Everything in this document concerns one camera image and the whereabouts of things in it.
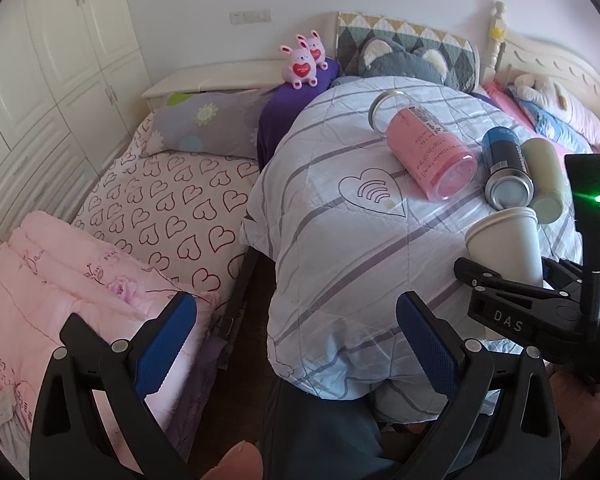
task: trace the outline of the floor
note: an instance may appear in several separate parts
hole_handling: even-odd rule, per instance
[[[276,289],[274,263],[261,256],[247,289],[247,308],[227,370],[216,382],[200,421],[189,468],[201,477],[241,440],[256,443],[275,374],[267,360],[269,301]]]

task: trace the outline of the pink pillow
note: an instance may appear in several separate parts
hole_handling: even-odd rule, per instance
[[[518,103],[515,102],[507,93],[505,93],[504,88],[502,85],[500,85],[500,83],[497,81],[489,81],[488,83],[484,83],[482,87],[500,110],[522,124],[527,130],[529,130],[532,136],[546,139],[546,137],[536,133],[533,124],[523,112],[522,108],[520,108]],[[560,165],[564,168],[564,156],[572,152],[557,142],[553,142],[551,139],[547,140],[552,143],[555,151],[558,152]]]

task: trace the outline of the dark pants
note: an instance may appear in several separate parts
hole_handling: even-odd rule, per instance
[[[280,378],[260,443],[265,480],[384,480],[400,464],[382,457],[366,399],[323,400]]]

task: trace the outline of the striped bedding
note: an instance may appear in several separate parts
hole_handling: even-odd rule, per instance
[[[325,399],[372,393],[378,417],[393,422],[435,418],[446,399],[433,392],[395,320],[395,301],[415,290],[462,338],[485,340],[466,315],[470,289],[453,274],[467,256],[464,232],[493,210],[480,167],[469,186],[445,203],[427,202],[368,126],[383,90],[399,88],[477,152],[492,126],[524,127],[467,94],[402,77],[355,81],[317,97],[299,115],[254,186],[242,242],[276,262],[269,311],[269,360],[278,375]],[[381,200],[362,193],[373,181]],[[582,257],[573,207],[539,230],[544,256]],[[519,351],[508,340],[490,349]],[[485,409],[493,407],[491,399]]]

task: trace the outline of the wall socket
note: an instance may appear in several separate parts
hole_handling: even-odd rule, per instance
[[[236,10],[229,12],[229,23],[232,25],[246,25],[247,23],[271,23],[271,9],[264,10]]]

